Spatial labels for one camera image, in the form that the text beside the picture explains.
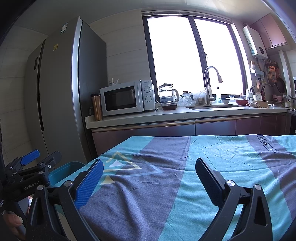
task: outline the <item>microwave window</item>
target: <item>microwave window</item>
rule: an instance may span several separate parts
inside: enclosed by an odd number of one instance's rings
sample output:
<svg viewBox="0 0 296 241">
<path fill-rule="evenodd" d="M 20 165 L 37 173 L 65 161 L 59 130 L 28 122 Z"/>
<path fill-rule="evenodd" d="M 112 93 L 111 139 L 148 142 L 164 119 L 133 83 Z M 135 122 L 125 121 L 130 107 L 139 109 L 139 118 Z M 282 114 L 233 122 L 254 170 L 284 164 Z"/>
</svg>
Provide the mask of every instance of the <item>microwave window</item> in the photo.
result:
<svg viewBox="0 0 296 241">
<path fill-rule="evenodd" d="M 134 86 L 107 91 L 104 96 L 107 111 L 137 107 Z"/>
</svg>

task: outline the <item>microwave control panel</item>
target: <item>microwave control panel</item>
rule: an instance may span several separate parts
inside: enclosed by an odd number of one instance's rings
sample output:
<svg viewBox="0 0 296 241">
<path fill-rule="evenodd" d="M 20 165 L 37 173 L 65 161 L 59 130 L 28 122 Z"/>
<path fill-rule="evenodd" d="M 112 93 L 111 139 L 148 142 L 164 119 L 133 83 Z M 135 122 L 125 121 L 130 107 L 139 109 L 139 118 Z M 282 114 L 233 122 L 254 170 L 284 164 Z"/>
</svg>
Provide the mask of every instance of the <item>microwave control panel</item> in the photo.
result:
<svg viewBox="0 0 296 241">
<path fill-rule="evenodd" d="M 141 80 L 144 110 L 155 109 L 155 94 L 152 80 Z"/>
</svg>

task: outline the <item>window frame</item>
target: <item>window frame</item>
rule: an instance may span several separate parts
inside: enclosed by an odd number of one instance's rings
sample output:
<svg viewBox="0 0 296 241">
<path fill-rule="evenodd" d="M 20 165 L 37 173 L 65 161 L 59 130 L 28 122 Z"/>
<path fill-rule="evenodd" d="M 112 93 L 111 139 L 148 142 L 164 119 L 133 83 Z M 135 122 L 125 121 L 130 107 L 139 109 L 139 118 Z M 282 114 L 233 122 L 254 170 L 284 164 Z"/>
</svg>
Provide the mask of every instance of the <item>window frame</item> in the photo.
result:
<svg viewBox="0 0 296 241">
<path fill-rule="evenodd" d="M 236 53 L 237 53 L 238 60 L 239 60 L 239 66 L 240 66 L 241 75 L 242 75 L 243 94 L 246 94 L 246 89 L 248 86 L 247 85 L 246 69 L 244 67 L 242 53 L 239 48 L 239 44 L 238 44 L 237 38 L 235 37 L 235 34 L 234 34 L 231 24 L 217 21 L 217 20 L 210 19 L 210 18 L 203 18 L 203 17 L 190 16 L 190 15 L 165 14 L 165 15 L 143 16 L 142 18 L 143 18 L 144 34 L 145 34 L 147 54 L 148 54 L 148 62 L 149 62 L 149 68 L 150 68 L 150 77 L 151 77 L 152 83 L 154 85 L 155 98 L 158 102 L 160 101 L 160 99 L 159 99 L 159 95 L 158 95 L 158 86 L 157 86 L 157 81 L 156 81 L 156 72 L 155 72 L 152 44 L 151 44 L 150 32 L 149 32 L 149 26 L 148 26 L 148 18 L 157 18 L 157 17 L 187 17 L 188 18 L 194 38 L 195 38 L 197 50 L 198 50 L 198 53 L 200 56 L 200 63 L 201 63 L 203 73 L 205 72 L 205 69 L 208 66 L 207 66 L 206 54 L 205 54 L 203 44 L 202 44 L 202 41 L 200 38 L 200 34 L 198 32 L 198 29 L 197 29 L 194 19 L 206 20 L 206 21 L 215 22 L 215 23 L 219 23 L 219 24 L 223 24 L 223 25 L 227 26 L 230 36 L 232 38 Z"/>
</svg>

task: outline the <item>microwave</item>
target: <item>microwave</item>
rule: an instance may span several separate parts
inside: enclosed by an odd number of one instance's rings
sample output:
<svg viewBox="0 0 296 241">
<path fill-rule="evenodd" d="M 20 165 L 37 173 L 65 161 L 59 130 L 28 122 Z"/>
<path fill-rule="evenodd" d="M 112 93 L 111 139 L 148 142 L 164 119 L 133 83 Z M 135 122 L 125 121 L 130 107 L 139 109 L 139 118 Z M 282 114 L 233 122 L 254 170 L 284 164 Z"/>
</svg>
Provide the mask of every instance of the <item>microwave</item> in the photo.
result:
<svg viewBox="0 0 296 241">
<path fill-rule="evenodd" d="M 155 109 L 152 80 L 135 80 L 100 89 L 103 116 Z"/>
</svg>

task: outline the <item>screw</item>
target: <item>screw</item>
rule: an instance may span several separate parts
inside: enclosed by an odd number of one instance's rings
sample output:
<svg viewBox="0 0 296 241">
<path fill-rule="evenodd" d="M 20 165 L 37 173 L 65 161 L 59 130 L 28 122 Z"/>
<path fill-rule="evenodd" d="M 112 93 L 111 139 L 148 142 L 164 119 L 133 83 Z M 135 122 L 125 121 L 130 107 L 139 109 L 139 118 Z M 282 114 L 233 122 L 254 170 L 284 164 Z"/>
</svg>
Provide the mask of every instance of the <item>screw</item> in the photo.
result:
<svg viewBox="0 0 296 241">
<path fill-rule="evenodd" d="M 72 181 L 65 181 L 64 186 L 65 187 L 70 187 L 72 185 Z"/>
<path fill-rule="evenodd" d="M 41 191 L 43 189 L 43 185 L 38 185 L 37 190 Z"/>
<path fill-rule="evenodd" d="M 261 187 L 259 184 L 256 184 L 256 185 L 255 185 L 255 188 L 256 188 L 257 190 L 259 190 L 259 191 L 262 189 L 262 187 Z"/>
<path fill-rule="evenodd" d="M 228 180 L 227 185 L 233 187 L 235 185 L 235 182 L 233 180 Z"/>
</svg>

